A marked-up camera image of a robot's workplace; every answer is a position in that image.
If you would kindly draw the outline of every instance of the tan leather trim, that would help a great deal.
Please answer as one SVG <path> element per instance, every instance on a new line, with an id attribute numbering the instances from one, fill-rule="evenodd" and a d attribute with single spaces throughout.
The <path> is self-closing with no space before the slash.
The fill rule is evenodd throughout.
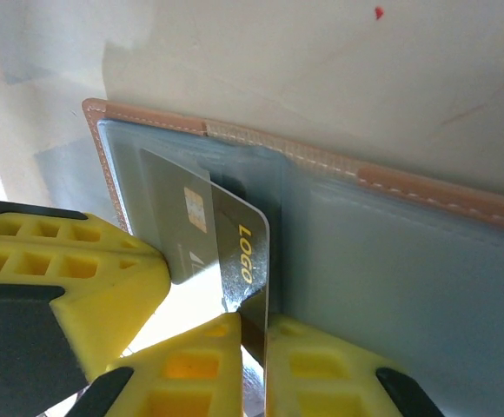
<path id="1" fill-rule="evenodd" d="M 83 111 L 96 144 L 111 200 L 124 230 L 128 229 L 127 221 L 97 131 L 97 122 L 104 117 L 180 130 L 199 136 L 218 137 L 228 142 L 265 146 L 282 152 L 306 169 L 313 169 L 324 175 L 338 175 L 370 189 L 504 227 L 504 196 L 501 195 L 351 160 L 323 149 L 227 123 L 140 109 L 97 98 L 84 100 Z"/>
<path id="2" fill-rule="evenodd" d="M 103 151 L 102 140 L 97 131 L 97 122 L 103 118 L 116 119 L 204 136 L 206 134 L 205 121 L 195 117 L 180 116 L 175 113 L 141 109 L 127 104 L 108 102 L 99 98 L 87 98 L 82 103 L 82 109 L 90 126 L 99 161 L 102 164 L 105 182 L 116 211 L 117 220 L 121 228 L 128 231 L 127 219 L 123 213 L 115 182 L 113 181 L 111 170 Z"/>
<path id="3" fill-rule="evenodd" d="M 365 165 L 358 182 L 371 189 L 504 227 L 504 197 L 394 169 Z"/>

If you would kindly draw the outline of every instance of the red spot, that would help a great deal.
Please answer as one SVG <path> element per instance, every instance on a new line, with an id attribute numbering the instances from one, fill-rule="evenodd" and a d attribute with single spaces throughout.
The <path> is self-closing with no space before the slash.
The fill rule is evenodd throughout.
<path id="1" fill-rule="evenodd" d="M 380 20 L 383 16 L 383 8 L 381 6 L 377 6 L 375 8 L 375 20 Z"/>

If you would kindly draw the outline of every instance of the card chip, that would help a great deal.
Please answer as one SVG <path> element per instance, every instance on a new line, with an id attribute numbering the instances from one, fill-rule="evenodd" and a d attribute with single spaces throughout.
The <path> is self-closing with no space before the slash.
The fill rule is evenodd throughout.
<path id="1" fill-rule="evenodd" d="M 203 210 L 203 199 L 191 189 L 184 188 L 184 199 L 186 200 L 186 210 L 189 213 L 189 220 L 203 233 L 208 233 L 206 227 L 206 213 Z"/>

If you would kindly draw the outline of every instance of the black rubber pad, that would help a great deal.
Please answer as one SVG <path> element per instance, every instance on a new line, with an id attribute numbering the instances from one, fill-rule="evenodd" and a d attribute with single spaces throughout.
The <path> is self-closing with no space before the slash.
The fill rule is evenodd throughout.
<path id="1" fill-rule="evenodd" d="M 0 417 L 34 417 L 88 385 L 50 308 L 63 294 L 0 285 Z"/>
<path id="2" fill-rule="evenodd" d="M 375 371 L 377 379 L 404 417 L 444 417 L 418 382 L 388 367 Z"/>
<path id="3" fill-rule="evenodd" d="M 31 206 L 19 202 L 0 202 L 0 215 L 2 213 L 21 213 L 25 215 L 46 215 L 48 217 L 64 217 L 66 219 L 86 220 L 88 216 L 79 211 L 64 210 L 62 208 L 50 208 Z"/>
<path id="4" fill-rule="evenodd" d="M 131 367 L 120 367 L 103 374 L 92 383 L 65 417 L 104 417 L 133 373 Z"/>

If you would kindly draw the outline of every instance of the leather wallet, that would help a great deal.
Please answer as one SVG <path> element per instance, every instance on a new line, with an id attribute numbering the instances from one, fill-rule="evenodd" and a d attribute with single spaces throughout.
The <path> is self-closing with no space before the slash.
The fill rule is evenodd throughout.
<path id="1" fill-rule="evenodd" d="M 268 217 L 282 312 L 399 361 L 446 413 L 504 415 L 504 196 L 223 122 L 83 110 L 125 230 L 161 249 L 142 149 L 205 175 Z"/>

